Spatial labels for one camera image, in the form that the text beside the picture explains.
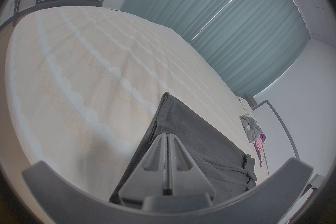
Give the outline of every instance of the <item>mattress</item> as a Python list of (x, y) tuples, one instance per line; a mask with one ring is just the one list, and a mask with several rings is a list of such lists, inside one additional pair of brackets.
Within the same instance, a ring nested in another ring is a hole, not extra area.
[[(44, 160), (105, 201), (164, 92), (258, 158), (239, 119), (244, 109), (219, 75), (175, 31), (128, 13), (59, 7), (25, 16), (8, 45), (5, 85), (29, 162)], [(261, 183), (266, 167), (255, 165), (255, 174)]]

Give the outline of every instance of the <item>bed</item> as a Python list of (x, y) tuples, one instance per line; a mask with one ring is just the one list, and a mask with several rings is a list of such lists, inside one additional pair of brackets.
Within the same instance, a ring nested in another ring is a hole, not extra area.
[[(164, 92), (256, 160), (239, 116), (243, 105), (175, 31), (97, 7), (59, 7), (25, 16), (5, 63), (6, 96), (31, 164), (107, 201)], [(256, 184), (268, 177), (255, 165)]]

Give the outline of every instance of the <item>wooden floor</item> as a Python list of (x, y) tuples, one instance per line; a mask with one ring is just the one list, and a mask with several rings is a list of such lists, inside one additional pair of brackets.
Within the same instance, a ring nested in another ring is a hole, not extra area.
[(30, 163), (16, 137), (7, 106), (4, 82), (5, 59), (13, 30), (14, 27), (10, 23), (0, 31), (0, 171), (2, 173), (0, 177), (0, 224), (39, 223), (35, 220), (38, 218), (43, 223), (49, 224), (53, 221), (37, 204), (23, 181), (21, 172), (30, 167)]

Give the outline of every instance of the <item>green curtain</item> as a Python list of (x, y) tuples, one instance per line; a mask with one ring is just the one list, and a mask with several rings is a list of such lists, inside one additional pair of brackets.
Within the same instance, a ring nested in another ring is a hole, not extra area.
[[(187, 42), (230, 0), (125, 0), (121, 11)], [(310, 35), (293, 0), (232, 0), (191, 42), (233, 92), (253, 96), (300, 55)]]

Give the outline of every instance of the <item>bed sheet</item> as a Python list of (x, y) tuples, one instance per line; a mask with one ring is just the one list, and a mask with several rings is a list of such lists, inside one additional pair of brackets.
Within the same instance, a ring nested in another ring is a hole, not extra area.
[[(209, 64), (175, 31), (96, 7), (57, 7), (25, 16), (6, 55), (11, 120), (31, 164), (108, 200), (164, 92), (257, 160), (244, 110)], [(255, 166), (257, 184), (266, 168)]]

